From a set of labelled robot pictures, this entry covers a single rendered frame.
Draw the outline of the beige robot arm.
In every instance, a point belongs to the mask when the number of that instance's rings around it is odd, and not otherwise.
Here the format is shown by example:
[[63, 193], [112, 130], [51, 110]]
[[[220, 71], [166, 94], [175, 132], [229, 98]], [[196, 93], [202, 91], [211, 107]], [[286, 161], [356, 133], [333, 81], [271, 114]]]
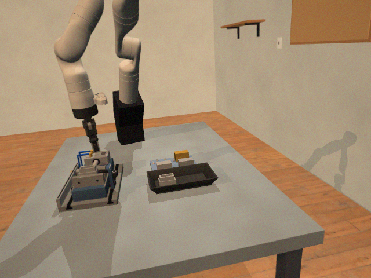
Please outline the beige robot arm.
[[[69, 24], [54, 43], [54, 53], [63, 73], [72, 109], [108, 104], [103, 92], [93, 94], [81, 57], [104, 10], [104, 0], [79, 0]], [[125, 104], [137, 101], [141, 42], [125, 37], [139, 20], [139, 0], [113, 0], [115, 52], [127, 59], [119, 64], [119, 99]]]

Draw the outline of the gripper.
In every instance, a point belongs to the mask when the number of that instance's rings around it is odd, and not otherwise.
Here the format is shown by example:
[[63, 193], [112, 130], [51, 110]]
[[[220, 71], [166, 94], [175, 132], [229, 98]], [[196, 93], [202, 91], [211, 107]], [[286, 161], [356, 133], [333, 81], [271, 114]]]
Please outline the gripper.
[[[97, 138], [97, 129], [96, 129], [96, 122], [92, 119], [93, 116], [98, 114], [97, 105], [95, 104], [92, 107], [84, 108], [84, 109], [72, 109], [74, 114], [74, 118], [76, 119], [84, 119], [82, 121], [83, 128], [86, 131], [87, 137], [89, 136], [89, 142], [92, 145], [92, 149], [94, 153], [100, 152], [100, 147]], [[95, 137], [96, 136], [96, 137]]]

